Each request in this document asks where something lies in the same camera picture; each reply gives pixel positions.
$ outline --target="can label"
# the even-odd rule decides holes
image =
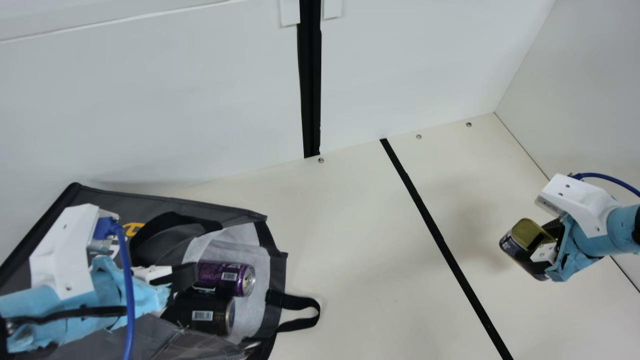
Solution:
[[[213,321],[213,311],[194,311],[191,314],[193,321],[211,322]]]

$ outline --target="black vertical strip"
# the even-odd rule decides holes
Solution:
[[[480,300],[476,296],[476,293],[474,293],[474,290],[471,288],[471,285],[469,285],[469,282],[467,281],[465,274],[462,272],[462,269],[458,265],[458,262],[453,257],[453,254],[451,253],[451,250],[449,250],[447,243],[444,241],[444,237],[442,236],[442,233],[438,229],[436,222],[433,220],[433,217],[429,213],[429,210],[424,205],[424,202],[422,201],[422,198],[418,194],[418,190],[416,190],[415,186],[413,185],[411,178],[409,178],[409,175],[406,173],[406,171],[404,171],[404,168],[400,163],[400,160],[396,156],[396,153],[394,152],[393,148],[391,148],[389,141],[387,139],[381,139],[380,142],[382,143],[382,146],[385,148],[387,155],[391,160],[391,163],[393,163],[394,167],[396,168],[398,175],[400,175],[400,178],[402,179],[404,186],[406,187],[407,191],[409,191],[409,194],[411,195],[413,202],[418,207],[418,211],[420,211],[420,214],[422,215],[422,219],[424,220],[424,223],[429,228],[429,231],[431,232],[433,239],[436,241],[438,248],[440,248],[440,252],[442,253],[442,256],[447,261],[447,264],[449,265],[449,268],[453,272],[453,275],[456,277],[456,280],[458,280],[458,284],[460,284],[462,291],[464,291],[465,295],[467,296],[467,299],[471,303],[471,306],[476,311],[476,315],[478,316],[478,318],[480,319],[480,322],[484,326],[486,333],[489,335],[489,338],[491,338],[491,340],[493,341],[493,345],[498,350],[498,353],[503,358],[503,360],[513,360],[513,357],[509,353],[509,349],[507,349],[507,346],[502,341],[500,334],[498,334],[498,331],[495,329],[495,327],[491,323],[491,319],[489,319],[489,315],[487,315],[486,311],[482,307],[482,304],[480,304]]]
[[[321,0],[300,0],[298,71],[305,158],[320,155]]]

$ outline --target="blue cloth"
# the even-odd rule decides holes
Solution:
[[[82,305],[124,306],[124,278],[122,270],[107,256],[93,259],[91,270],[94,292],[83,294],[62,302],[56,292],[48,287],[18,291],[0,297],[0,315],[3,318],[18,316],[43,317],[62,310],[77,309]],[[136,298],[136,317],[166,306],[170,294],[168,285],[151,286],[134,278],[134,295]],[[127,324],[126,316],[120,318],[89,317],[56,320],[43,325],[21,325],[7,339],[7,349],[11,353],[36,350],[50,343],[59,345],[81,339],[101,329],[117,329]]]

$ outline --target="black bag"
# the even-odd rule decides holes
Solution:
[[[136,321],[134,360],[267,359],[279,332],[306,329],[318,322],[320,305],[314,299],[284,292],[287,253],[276,247],[266,216],[190,200],[107,192],[78,183],[67,187],[0,266],[0,295],[30,287],[31,253],[66,207],[87,203],[120,215],[134,266],[178,266],[210,259],[251,263],[256,268],[254,291],[236,298],[236,326],[230,336],[182,329],[145,315]],[[282,309],[308,307],[318,314],[279,325]],[[98,331],[57,348],[15,358],[117,360],[122,357],[124,339],[124,328]]]

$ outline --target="screw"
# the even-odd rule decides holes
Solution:
[[[7,335],[9,335],[9,336],[13,335],[15,333],[15,330],[16,330],[15,324],[13,323],[13,321],[6,320],[4,323],[6,324],[6,333],[7,333]]]

